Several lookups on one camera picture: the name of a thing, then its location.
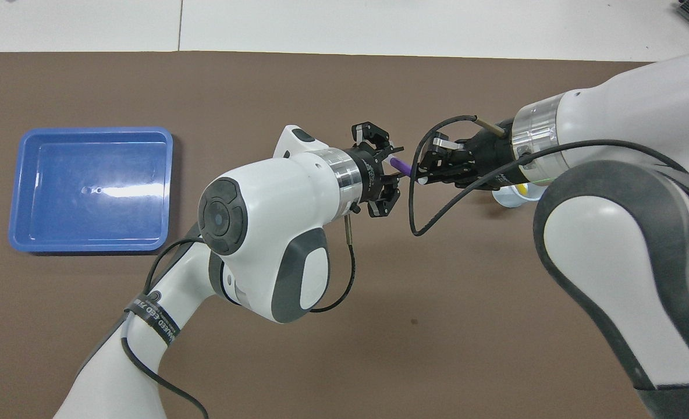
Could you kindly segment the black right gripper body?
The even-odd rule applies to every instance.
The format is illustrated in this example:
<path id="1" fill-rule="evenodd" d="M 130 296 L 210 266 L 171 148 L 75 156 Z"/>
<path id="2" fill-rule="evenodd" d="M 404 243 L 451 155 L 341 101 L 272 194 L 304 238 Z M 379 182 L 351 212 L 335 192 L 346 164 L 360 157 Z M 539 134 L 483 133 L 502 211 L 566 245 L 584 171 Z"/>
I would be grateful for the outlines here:
<path id="1" fill-rule="evenodd" d="M 468 175 L 458 181 L 459 188 L 466 188 L 478 178 L 516 159 L 512 146 L 513 124 L 512 121 L 499 122 L 499 127 L 505 131 L 503 136 L 497 136 L 487 129 L 482 129 L 472 138 L 458 140 L 458 143 L 464 145 L 464 149 L 470 152 L 473 159 L 472 169 L 469 170 Z"/>

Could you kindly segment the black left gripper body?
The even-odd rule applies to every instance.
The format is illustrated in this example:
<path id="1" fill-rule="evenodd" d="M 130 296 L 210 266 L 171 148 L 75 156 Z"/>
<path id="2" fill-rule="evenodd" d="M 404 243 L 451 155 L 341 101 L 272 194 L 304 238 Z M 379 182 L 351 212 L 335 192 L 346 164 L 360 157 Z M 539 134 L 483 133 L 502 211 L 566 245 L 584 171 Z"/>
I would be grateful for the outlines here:
<path id="1" fill-rule="evenodd" d="M 379 150 L 371 145 L 346 149 L 353 160 L 346 162 L 347 201 L 389 201 L 393 198 L 392 178 L 384 174 Z"/>

